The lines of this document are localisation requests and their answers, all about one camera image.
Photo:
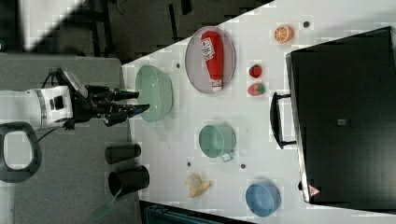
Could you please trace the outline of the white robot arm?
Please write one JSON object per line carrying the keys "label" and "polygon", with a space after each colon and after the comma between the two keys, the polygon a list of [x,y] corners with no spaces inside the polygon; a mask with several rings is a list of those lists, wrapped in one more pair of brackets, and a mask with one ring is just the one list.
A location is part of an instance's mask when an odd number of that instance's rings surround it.
{"label": "white robot arm", "polygon": [[103,118],[107,127],[124,122],[149,109],[148,104],[119,103],[138,97],[135,91],[92,85],[2,91],[1,180],[21,183],[38,171],[42,153],[37,131],[72,130],[75,124],[93,118]]}

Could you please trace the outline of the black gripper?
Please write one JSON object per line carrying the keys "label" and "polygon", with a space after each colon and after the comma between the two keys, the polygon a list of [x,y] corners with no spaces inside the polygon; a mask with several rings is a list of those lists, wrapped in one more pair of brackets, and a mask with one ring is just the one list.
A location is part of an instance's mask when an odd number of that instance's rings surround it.
{"label": "black gripper", "polygon": [[[86,85],[88,95],[84,97],[81,92],[75,91],[72,94],[73,117],[70,119],[70,126],[77,123],[87,122],[93,118],[101,118],[110,110],[112,101],[137,99],[138,91],[111,90],[109,87]],[[150,108],[146,105],[124,105],[122,111],[128,118],[139,115]]]}

